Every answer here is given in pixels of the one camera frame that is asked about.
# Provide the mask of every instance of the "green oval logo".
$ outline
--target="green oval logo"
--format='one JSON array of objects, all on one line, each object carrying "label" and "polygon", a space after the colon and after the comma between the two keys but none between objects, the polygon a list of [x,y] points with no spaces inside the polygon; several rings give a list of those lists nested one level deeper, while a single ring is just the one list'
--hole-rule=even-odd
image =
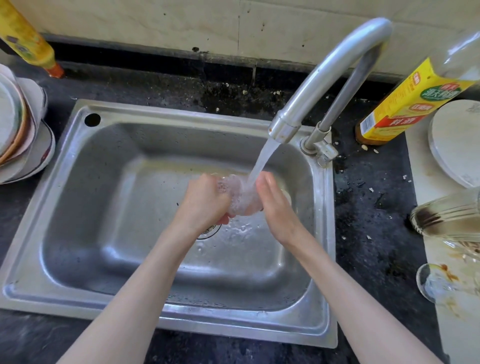
[{"label": "green oval logo", "polygon": [[430,87],[422,91],[420,97],[427,101],[445,101],[457,96],[462,89],[459,84],[450,83]]}]

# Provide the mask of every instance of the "wet countertop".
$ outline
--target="wet countertop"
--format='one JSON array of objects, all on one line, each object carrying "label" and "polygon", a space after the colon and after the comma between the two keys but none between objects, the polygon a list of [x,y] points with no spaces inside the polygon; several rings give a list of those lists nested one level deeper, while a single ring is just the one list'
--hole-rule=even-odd
[{"label": "wet countertop", "polygon": [[[9,66],[48,95],[45,121],[60,137],[77,99],[148,105],[271,120],[293,94],[295,80],[264,82],[205,78],[63,62],[67,77],[49,78],[18,58]],[[416,204],[404,135],[363,150],[353,127],[388,91],[367,84],[333,125],[340,152],[334,161],[338,263],[446,363],[434,305],[418,292],[417,268],[426,262],[422,238],[405,223]],[[306,118],[315,125],[335,97],[328,93]],[[0,262],[22,219],[40,175],[0,186]],[[0,362],[53,364],[88,325],[65,317],[0,310]],[[336,349],[267,341],[155,331],[146,363],[357,363],[343,333]]]}]

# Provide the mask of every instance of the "dish soap bottle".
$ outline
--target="dish soap bottle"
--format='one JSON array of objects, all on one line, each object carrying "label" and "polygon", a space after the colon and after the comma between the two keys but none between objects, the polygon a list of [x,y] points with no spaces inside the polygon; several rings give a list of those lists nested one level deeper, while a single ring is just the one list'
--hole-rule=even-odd
[{"label": "dish soap bottle", "polygon": [[480,80],[480,31],[465,31],[425,59],[364,120],[359,143],[383,145]]},{"label": "dish soap bottle", "polygon": [[27,63],[43,67],[52,77],[63,76],[53,48],[9,0],[0,0],[0,38]]}]

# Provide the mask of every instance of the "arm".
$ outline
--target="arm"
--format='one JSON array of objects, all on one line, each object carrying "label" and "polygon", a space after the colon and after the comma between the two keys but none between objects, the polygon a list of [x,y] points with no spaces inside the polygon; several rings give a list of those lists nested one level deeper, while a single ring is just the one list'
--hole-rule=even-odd
[{"label": "arm", "polygon": [[143,363],[175,273],[197,237],[210,225],[228,223],[230,196],[216,178],[191,181],[171,224],[108,306],[58,364]]},{"label": "arm", "polygon": [[360,363],[441,364],[420,340],[329,258],[302,226],[272,174],[262,172],[257,191],[271,232],[322,291]]}]

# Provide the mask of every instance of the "faucet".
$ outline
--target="faucet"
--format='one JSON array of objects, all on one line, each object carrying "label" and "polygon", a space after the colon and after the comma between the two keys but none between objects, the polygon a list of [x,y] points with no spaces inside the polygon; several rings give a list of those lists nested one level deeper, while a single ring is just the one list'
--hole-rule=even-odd
[{"label": "faucet", "polygon": [[360,59],[324,118],[318,122],[312,133],[300,142],[302,152],[311,156],[317,155],[318,164],[326,168],[338,155],[338,151],[324,138],[372,71],[391,34],[392,23],[385,18],[371,19],[350,33],[315,67],[285,107],[276,114],[268,128],[269,136],[279,143],[288,143],[317,101]]}]

